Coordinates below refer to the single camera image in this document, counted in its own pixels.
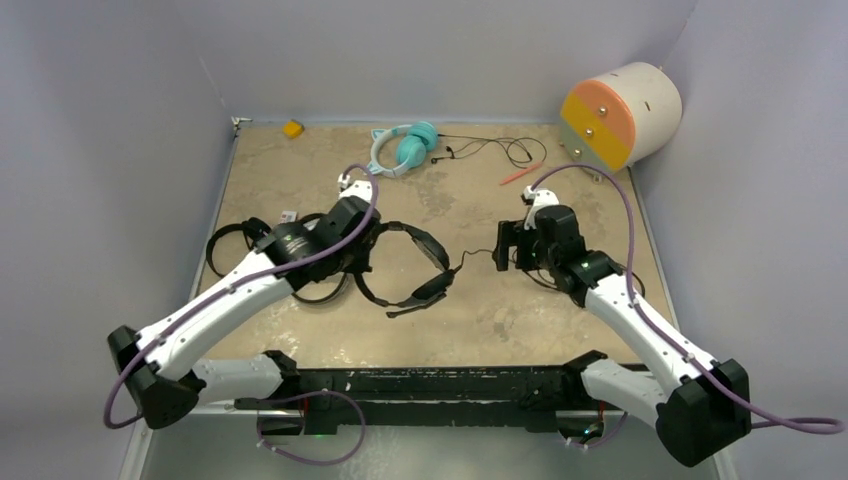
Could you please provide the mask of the white and black headphones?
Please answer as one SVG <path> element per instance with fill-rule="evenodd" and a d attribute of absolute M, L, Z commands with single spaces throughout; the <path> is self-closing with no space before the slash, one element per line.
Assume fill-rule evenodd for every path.
<path fill-rule="evenodd" d="M 329 305 L 343 298 L 350 285 L 349 276 L 339 273 L 317 283 L 310 283 L 293 294 L 293 298 L 310 307 Z"/>

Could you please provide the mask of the black headphones with pink mic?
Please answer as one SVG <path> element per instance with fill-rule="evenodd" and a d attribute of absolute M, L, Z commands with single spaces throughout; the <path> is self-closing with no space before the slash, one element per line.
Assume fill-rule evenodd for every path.
<path fill-rule="evenodd" d="M 450 289 L 455 285 L 457 277 L 464 269 L 466 260 L 470 256 L 488 254 L 495 268 L 493 261 L 495 244 L 490 248 L 464 250 L 455 258 L 433 234 L 417 226 L 401 221 L 383 223 L 387 224 L 387 230 L 379 238 L 386 234 L 397 233 L 405 236 L 411 242 L 409 248 L 400 250 L 403 262 L 407 260 L 411 253 L 416 252 L 422 259 L 414 261 L 412 265 L 414 267 L 427 266 L 432 271 L 432 274 L 428 277 L 422 273 L 415 273 L 413 277 L 418 279 L 420 283 L 412 288 L 406 296 L 398 298 L 381 296 L 369 284 L 370 277 L 374 275 L 372 253 L 370 257 L 372 271 L 370 273 L 347 274 L 363 298 L 383 309 L 385 316 L 390 319 L 431 308 L 444 300 Z M 546 270 L 519 270 L 515 265 L 516 247 L 513 247 L 509 251 L 509 263 L 506 271 L 514 269 L 543 289 L 563 293 L 569 296 L 575 305 L 584 306 L 589 289 L 599 286 L 602 278 L 626 273 L 623 263 L 612 259 L 599 250 L 592 250 L 588 247 L 586 249 L 587 253 L 582 259 L 569 263 L 563 269 L 549 272 Z"/>

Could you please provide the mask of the black headphones with cable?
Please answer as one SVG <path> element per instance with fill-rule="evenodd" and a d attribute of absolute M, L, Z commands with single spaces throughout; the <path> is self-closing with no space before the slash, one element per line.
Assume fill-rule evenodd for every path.
<path fill-rule="evenodd" d="M 217 228 L 210 239 L 206 242 L 204 250 L 204 260 L 206 266 L 218 278 L 225 277 L 232 269 L 232 266 L 222 269 L 216 264 L 218 254 L 216 249 L 221 240 L 224 240 L 224 263 L 227 263 L 235 252 L 241 249 L 242 253 L 250 252 L 255 248 L 255 244 L 266 237 L 272 231 L 272 227 L 257 217 L 249 217 L 246 220 L 236 223 L 226 224 Z"/>

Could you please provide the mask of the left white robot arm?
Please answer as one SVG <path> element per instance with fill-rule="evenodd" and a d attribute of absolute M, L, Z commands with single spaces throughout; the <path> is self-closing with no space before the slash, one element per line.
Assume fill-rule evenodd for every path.
<path fill-rule="evenodd" d="M 309 283 L 349 268 L 370 248 L 380 214 L 376 195 L 343 192 L 308 227 L 281 223 L 256 240 L 243 260 L 205 292 L 141 330 L 118 327 L 107 343 L 118 371 L 103 407 L 113 430 L 142 420 L 170 426 L 195 407 L 257 399 L 284 409 L 298 382 L 280 353 L 210 360 L 207 352 L 261 310 Z"/>

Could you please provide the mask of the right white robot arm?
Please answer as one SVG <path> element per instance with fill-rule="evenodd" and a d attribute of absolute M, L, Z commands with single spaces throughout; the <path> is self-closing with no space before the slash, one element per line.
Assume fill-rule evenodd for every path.
<path fill-rule="evenodd" d="M 564 205 L 531 210 L 497 227 L 499 271 L 545 270 L 557 289 L 609 326 L 650 372 L 634 374 L 609 359 L 564 376 L 561 392 L 576 407 L 601 400 L 654 428 L 680 464 L 693 467 L 747 436 L 748 410 L 728 398 L 750 398 L 749 377 L 736 361 L 717 361 L 675 330 L 628 281 L 624 268 L 590 250 L 574 211 Z"/>

